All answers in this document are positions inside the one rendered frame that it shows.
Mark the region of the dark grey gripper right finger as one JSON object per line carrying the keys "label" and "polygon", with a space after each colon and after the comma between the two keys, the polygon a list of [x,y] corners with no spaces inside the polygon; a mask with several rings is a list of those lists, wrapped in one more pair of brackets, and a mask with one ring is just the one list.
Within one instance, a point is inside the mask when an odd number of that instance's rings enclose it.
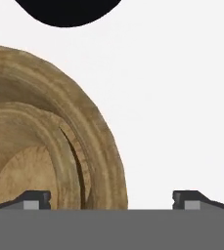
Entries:
{"label": "dark grey gripper right finger", "polygon": [[224,203],[213,201],[198,190],[174,190],[172,193],[173,210],[218,210]]}

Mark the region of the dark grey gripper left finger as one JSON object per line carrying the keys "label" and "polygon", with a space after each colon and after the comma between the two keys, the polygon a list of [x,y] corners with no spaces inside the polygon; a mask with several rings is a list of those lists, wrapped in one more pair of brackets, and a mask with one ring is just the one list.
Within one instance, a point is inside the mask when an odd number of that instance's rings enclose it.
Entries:
{"label": "dark grey gripper left finger", "polygon": [[0,203],[0,209],[50,210],[49,190],[26,190],[13,200]]}

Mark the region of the small wooden bowl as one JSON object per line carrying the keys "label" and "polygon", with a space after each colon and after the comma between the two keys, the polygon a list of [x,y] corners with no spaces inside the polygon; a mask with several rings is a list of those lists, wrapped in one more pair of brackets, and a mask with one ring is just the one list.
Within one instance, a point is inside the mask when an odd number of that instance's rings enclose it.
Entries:
{"label": "small wooden bowl", "polygon": [[84,209],[90,177],[80,144],[59,115],[30,104],[0,104],[0,203],[49,190],[51,207]]}

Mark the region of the large wooden bowl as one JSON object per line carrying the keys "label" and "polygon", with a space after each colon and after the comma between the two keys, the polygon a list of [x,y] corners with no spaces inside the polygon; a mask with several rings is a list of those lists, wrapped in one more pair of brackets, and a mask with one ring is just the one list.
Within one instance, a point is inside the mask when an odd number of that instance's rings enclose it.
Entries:
{"label": "large wooden bowl", "polygon": [[0,104],[30,104],[69,125],[83,150],[90,177],[84,209],[128,207],[124,169],[112,132],[84,91],[49,62],[0,46]]}

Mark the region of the black round object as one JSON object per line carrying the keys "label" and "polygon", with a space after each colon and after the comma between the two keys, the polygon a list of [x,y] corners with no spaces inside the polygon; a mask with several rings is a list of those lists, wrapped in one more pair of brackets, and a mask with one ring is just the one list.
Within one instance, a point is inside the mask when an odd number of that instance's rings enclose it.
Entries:
{"label": "black round object", "polygon": [[15,0],[37,21],[54,27],[77,27],[102,18],[121,0]]}

